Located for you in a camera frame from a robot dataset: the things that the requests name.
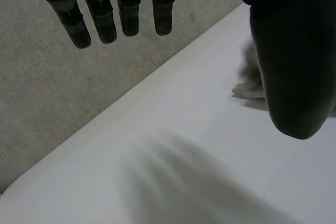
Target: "white table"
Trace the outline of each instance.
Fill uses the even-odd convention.
[[[14,182],[0,224],[336,223],[336,120],[298,141],[232,97],[248,17],[238,7]]]

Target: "white surface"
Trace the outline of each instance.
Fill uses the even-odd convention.
[[[232,98],[242,5],[26,172],[0,224],[336,223],[335,119],[300,142]]]

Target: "gray floor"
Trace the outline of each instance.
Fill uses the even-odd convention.
[[[0,0],[0,193],[241,3],[176,0],[173,32],[159,37],[142,0],[139,35],[124,37],[114,12],[118,40],[104,45],[78,1],[92,37],[84,50],[43,0]]]

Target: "concrete floor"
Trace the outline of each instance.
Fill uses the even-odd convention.
[[[117,10],[117,1],[111,0]],[[74,47],[44,0],[0,0],[0,193],[59,144],[132,89],[241,0],[176,0],[174,26],[156,35],[151,0],[140,6],[140,33]]]

